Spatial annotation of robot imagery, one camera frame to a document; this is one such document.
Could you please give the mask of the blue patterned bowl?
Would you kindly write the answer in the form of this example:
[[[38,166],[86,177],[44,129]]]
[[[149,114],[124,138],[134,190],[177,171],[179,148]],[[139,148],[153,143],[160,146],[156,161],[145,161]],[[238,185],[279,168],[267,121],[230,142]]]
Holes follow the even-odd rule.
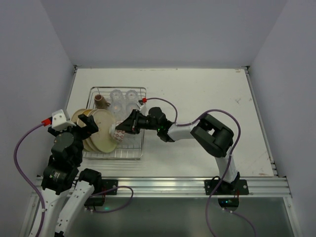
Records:
[[[116,123],[113,123],[111,126],[110,126],[110,129],[109,129],[109,134],[110,136],[117,142],[117,143],[121,143],[124,139],[124,136],[125,136],[125,131],[123,130],[118,130],[116,129],[116,127],[118,125],[120,125],[123,121],[122,120],[119,120],[117,121]]]

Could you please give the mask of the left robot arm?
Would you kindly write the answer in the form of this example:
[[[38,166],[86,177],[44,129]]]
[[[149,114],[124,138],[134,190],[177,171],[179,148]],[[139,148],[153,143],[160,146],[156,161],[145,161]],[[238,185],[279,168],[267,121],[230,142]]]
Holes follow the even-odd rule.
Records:
[[[82,163],[83,140],[98,132],[93,116],[80,115],[86,123],[78,126],[66,111],[58,110],[41,122],[53,135],[48,166],[44,169],[41,189],[31,185],[38,194],[40,206],[29,233],[31,237],[64,237],[67,235],[79,208],[101,188],[101,173],[86,168]]]

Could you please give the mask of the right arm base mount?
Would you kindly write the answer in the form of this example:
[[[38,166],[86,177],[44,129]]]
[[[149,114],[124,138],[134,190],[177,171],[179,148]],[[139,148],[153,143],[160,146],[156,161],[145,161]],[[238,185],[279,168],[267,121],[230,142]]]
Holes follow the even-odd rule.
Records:
[[[240,179],[239,176],[232,183],[223,181],[214,192],[214,195],[218,196],[218,204],[223,209],[236,211],[239,207],[240,196],[249,195],[247,181]]]

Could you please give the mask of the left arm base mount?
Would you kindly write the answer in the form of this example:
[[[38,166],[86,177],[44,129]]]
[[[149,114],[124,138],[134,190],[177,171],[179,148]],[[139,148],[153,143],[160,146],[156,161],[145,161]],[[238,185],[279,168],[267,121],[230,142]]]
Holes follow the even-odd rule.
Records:
[[[117,187],[119,181],[117,179],[102,179],[101,185],[98,187],[97,190],[93,192],[93,195],[96,193],[100,193],[103,191],[107,191]],[[105,204],[106,198],[110,196],[115,196],[117,194],[117,190],[112,190],[110,192],[106,192],[101,196],[93,196],[89,197],[87,201],[84,203],[85,208],[92,208],[96,210],[97,207],[101,207]]]

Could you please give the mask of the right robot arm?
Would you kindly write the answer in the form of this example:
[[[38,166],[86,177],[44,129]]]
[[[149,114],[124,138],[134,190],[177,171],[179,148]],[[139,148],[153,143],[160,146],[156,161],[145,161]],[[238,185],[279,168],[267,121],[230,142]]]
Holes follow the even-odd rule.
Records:
[[[235,141],[234,132],[210,115],[211,112],[226,114],[236,123],[238,134]],[[151,108],[146,116],[139,110],[133,110],[115,129],[128,134],[139,134],[142,129],[155,130],[157,136],[166,143],[195,139],[208,154],[215,157],[223,182],[233,184],[240,178],[233,160],[233,151],[240,140],[241,126],[237,119],[226,111],[211,109],[190,123],[178,124],[169,121],[159,107]]]

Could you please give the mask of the pink beige plate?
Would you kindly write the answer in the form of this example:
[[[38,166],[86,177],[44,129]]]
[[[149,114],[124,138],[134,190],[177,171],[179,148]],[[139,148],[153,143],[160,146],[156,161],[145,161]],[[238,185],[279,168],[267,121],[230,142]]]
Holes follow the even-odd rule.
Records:
[[[93,113],[97,111],[96,109],[87,109],[85,110],[85,114],[87,116],[93,115]],[[100,152],[100,150],[94,145],[94,143],[92,142],[91,138],[87,138],[87,144],[91,147],[91,149],[95,152]]]

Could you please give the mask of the beige front plate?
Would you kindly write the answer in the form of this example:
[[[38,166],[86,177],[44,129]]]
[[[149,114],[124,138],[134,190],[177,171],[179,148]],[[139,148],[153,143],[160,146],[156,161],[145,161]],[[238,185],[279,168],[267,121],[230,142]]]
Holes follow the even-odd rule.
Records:
[[[93,133],[90,137],[92,143],[101,152],[112,152],[117,146],[110,134],[111,126],[116,122],[115,117],[109,111],[103,109],[97,109],[92,116],[98,126],[98,132]]]

